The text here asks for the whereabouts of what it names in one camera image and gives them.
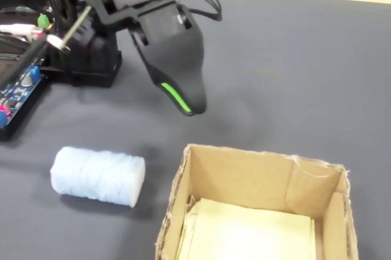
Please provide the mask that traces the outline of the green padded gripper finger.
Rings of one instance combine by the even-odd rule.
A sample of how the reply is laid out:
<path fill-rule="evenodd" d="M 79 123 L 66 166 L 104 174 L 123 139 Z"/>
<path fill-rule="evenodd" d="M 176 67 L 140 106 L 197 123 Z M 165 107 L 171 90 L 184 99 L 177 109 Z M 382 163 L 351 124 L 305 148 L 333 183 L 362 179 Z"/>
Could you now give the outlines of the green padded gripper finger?
<path fill-rule="evenodd" d="M 144 53 L 142 52 L 141 44 L 136 39 L 136 34 L 131 33 L 131 39 L 135 45 L 135 48 L 137 52 L 139 53 L 141 60 L 146 67 L 147 73 L 153 83 L 153 85 L 160 89 L 160 91 L 164 92 L 164 94 L 175 104 L 177 109 L 185 116 L 191 117 L 193 116 L 193 111 L 191 108 L 186 104 L 182 96 L 178 93 L 178 91 L 171 86 L 164 78 L 165 75 L 160 72 L 157 68 L 155 68 L 153 65 L 150 65 L 147 62 L 146 57 L 144 56 Z"/>

